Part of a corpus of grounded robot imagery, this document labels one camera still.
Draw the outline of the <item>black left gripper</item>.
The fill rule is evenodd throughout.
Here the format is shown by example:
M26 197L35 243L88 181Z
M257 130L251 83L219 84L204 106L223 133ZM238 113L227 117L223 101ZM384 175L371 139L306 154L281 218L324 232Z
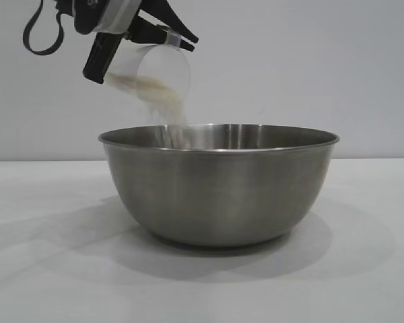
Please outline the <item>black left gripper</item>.
M180 37L179 49L194 51L194 43L198 43L199 38L184 25L167 0L142 0L140 9L167 26L150 25L138 30L134 28L126 35L127 40L135 44L166 44L172 36L177 35ZM87 13L79 13L74 17L74 26L78 33L96 35L83 68L83 76L103 84L123 34L97 31L95 24L97 22Z

